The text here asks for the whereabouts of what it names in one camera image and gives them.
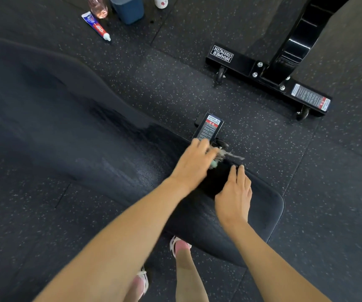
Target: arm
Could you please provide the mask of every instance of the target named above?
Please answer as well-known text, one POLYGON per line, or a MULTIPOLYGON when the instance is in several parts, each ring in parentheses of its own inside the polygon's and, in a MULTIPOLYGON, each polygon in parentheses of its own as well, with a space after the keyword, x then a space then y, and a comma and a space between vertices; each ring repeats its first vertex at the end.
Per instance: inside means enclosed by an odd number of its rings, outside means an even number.
POLYGON ((208 148, 194 139, 171 176, 98 233, 34 301, 123 301, 170 214, 206 177, 218 152, 208 148))
POLYGON ((265 302, 330 300, 268 246, 247 223, 251 181, 244 166, 233 166, 222 192, 215 198, 216 213, 225 232, 241 253, 265 302))

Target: hand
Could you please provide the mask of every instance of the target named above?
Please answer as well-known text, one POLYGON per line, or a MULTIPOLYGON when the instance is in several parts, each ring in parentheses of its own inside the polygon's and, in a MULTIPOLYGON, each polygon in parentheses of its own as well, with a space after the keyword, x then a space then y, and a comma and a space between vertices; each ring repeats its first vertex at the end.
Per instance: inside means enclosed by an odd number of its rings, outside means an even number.
POLYGON ((240 165, 236 173, 233 165, 223 190, 214 198, 217 217, 225 230, 234 222, 248 221, 251 197, 251 180, 245 175, 244 166, 240 165))
POLYGON ((189 193, 197 188, 199 183, 206 177, 206 172, 212 160, 219 152, 218 148, 210 147, 209 140, 193 139, 191 145, 185 150, 169 179, 174 179, 177 184, 187 187, 189 193))

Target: pink bottle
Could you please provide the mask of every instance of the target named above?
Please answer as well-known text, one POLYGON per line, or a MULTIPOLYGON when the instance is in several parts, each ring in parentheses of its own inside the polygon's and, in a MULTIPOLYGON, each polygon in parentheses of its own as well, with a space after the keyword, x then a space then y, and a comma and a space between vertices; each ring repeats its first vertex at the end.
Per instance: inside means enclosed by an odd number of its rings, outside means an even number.
POLYGON ((103 0, 87 0, 92 13, 99 19, 103 19, 108 15, 107 5, 103 0))

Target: exercise equipment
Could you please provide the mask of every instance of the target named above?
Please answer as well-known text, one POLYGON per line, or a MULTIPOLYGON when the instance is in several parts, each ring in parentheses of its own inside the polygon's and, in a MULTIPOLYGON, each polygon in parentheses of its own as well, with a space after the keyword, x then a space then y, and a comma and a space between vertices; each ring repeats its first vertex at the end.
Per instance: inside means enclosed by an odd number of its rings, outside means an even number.
POLYGON ((221 84, 226 77, 225 73, 230 70, 248 79, 255 86, 260 86, 288 101, 298 102, 301 106, 301 110, 296 113, 298 121, 305 119, 310 111, 315 116, 325 115, 332 98, 294 80, 291 74, 313 48, 330 17, 347 1, 309 0, 269 64, 249 58, 220 43, 214 43, 206 61, 216 66, 220 65, 215 83, 221 84))
MULTIPOLYGON (((127 105, 78 60, 0 39, 1 151, 18 152, 34 165, 129 207, 171 174, 189 144, 127 105)), ((214 210, 214 196, 232 164, 224 159, 209 170, 177 206, 165 230, 244 266, 214 210)), ((246 173, 253 191, 249 224, 268 241, 284 201, 255 174, 246 173)))

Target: white shoe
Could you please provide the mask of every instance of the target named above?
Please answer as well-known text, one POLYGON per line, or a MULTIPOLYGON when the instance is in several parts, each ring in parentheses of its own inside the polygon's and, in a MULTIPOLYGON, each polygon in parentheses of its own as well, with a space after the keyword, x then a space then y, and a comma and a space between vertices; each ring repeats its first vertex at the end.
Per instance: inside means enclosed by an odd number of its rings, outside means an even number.
POLYGON ((143 293, 142 295, 140 295, 139 299, 142 298, 146 292, 148 291, 149 289, 149 280, 148 280, 148 276, 146 275, 146 270, 145 270, 145 267, 142 267, 142 269, 137 273, 138 277, 142 279, 143 281, 143 284, 145 284, 145 287, 143 289, 143 293))
POLYGON ((178 242, 179 240, 182 240, 176 236, 173 236, 173 238, 170 241, 170 251, 173 253, 174 257, 175 257, 175 243, 178 242))

